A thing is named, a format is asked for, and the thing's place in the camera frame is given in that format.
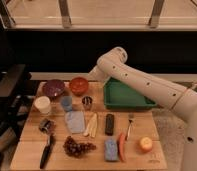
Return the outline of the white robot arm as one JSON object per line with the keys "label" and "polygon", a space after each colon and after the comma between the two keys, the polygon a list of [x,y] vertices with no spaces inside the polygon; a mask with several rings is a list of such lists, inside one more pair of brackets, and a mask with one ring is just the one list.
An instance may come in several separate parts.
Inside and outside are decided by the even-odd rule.
{"label": "white robot arm", "polygon": [[147,74],[125,64],[127,52],[115,47],[100,56],[90,75],[97,81],[115,78],[187,123],[180,171],[197,171],[197,92],[191,88]]}

